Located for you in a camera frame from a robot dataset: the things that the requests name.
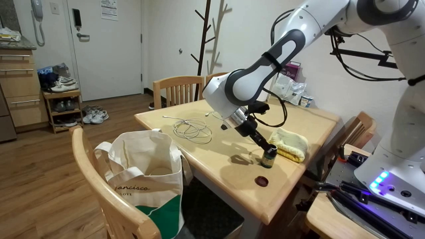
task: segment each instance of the yellow sponge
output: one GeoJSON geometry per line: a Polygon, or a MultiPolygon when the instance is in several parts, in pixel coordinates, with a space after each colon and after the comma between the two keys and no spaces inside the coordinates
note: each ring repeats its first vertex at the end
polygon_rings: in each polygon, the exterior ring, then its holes
{"type": "Polygon", "coordinates": [[[303,162],[307,157],[308,141],[305,137],[284,129],[276,129],[271,137],[270,143],[278,147],[278,154],[295,161],[303,162]]]}

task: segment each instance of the tote bag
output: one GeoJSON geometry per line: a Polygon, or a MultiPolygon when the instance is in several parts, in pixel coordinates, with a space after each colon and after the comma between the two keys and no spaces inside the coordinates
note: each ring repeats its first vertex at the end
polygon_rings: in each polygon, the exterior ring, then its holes
{"type": "Polygon", "coordinates": [[[96,149],[104,151],[98,157],[108,157],[106,182],[149,215],[162,238],[174,238],[185,222],[182,153],[171,138],[151,130],[127,131],[96,149]]]}

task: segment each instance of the shoe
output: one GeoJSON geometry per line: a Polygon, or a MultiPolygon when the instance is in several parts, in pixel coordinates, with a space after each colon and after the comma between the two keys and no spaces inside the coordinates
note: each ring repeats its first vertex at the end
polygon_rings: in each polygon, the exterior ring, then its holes
{"type": "Polygon", "coordinates": [[[66,112],[68,109],[65,108],[64,101],[57,101],[54,105],[54,112],[66,112]]]}
{"type": "Polygon", "coordinates": [[[85,117],[82,118],[85,125],[100,125],[109,118],[108,112],[101,110],[100,108],[86,106],[82,112],[85,113],[85,117]]]}
{"type": "Polygon", "coordinates": [[[68,92],[68,90],[74,90],[78,89],[77,81],[73,78],[65,78],[65,77],[58,77],[56,81],[56,85],[50,88],[52,92],[68,92]]]}
{"type": "Polygon", "coordinates": [[[104,124],[108,118],[109,118],[109,114],[106,113],[106,110],[97,110],[94,112],[94,114],[92,114],[90,122],[94,125],[100,125],[100,124],[104,124]]]}
{"type": "Polygon", "coordinates": [[[68,116],[62,116],[62,117],[54,118],[54,125],[60,127],[72,127],[72,126],[76,126],[77,124],[78,121],[74,117],[69,118],[68,116]]]}
{"type": "Polygon", "coordinates": [[[66,110],[74,110],[76,109],[76,102],[73,100],[68,98],[65,101],[65,109],[66,110]]]}

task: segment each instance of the wooden chair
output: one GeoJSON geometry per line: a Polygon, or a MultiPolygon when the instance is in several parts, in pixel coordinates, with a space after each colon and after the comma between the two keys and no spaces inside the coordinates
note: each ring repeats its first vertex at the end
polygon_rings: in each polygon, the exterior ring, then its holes
{"type": "Polygon", "coordinates": [[[308,166],[300,179],[301,185],[313,189],[317,182],[325,181],[335,161],[344,151],[344,146],[352,145],[363,149],[375,135],[376,126],[376,121],[365,112],[352,117],[324,146],[323,157],[308,166]]]}
{"type": "Polygon", "coordinates": [[[166,92],[166,106],[181,105],[202,100],[202,90],[205,88],[205,77],[202,76],[177,76],[154,81],[154,108],[162,108],[162,94],[166,92]]]}
{"type": "Polygon", "coordinates": [[[101,204],[110,238],[161,238],[155,223],[105,182],[102,169],[106,167],[94,157],[94,150],[80,126],[72,129],[72,150],[84,178],[101,204]]]}

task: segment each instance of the drawer handle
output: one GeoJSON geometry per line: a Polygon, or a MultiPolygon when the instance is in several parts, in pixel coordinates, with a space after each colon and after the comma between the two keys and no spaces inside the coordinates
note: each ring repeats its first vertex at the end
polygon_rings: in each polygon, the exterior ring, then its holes
{"type": "Polygon", "coordinates": [[[29,54],[0,54],[1,61],[28,61],[29,54]]]}
{"type": "Polygon", "coordinates": [[[9,105],[17,106],[17,105],[39,105],[40,100],[27,100],[27,101],[13,101],[9,102],[9,105]]]}
{"type": "Polygon", "coordinates": [[[32,74],[33,69],[0,69],[0,74],[32,74]]]}

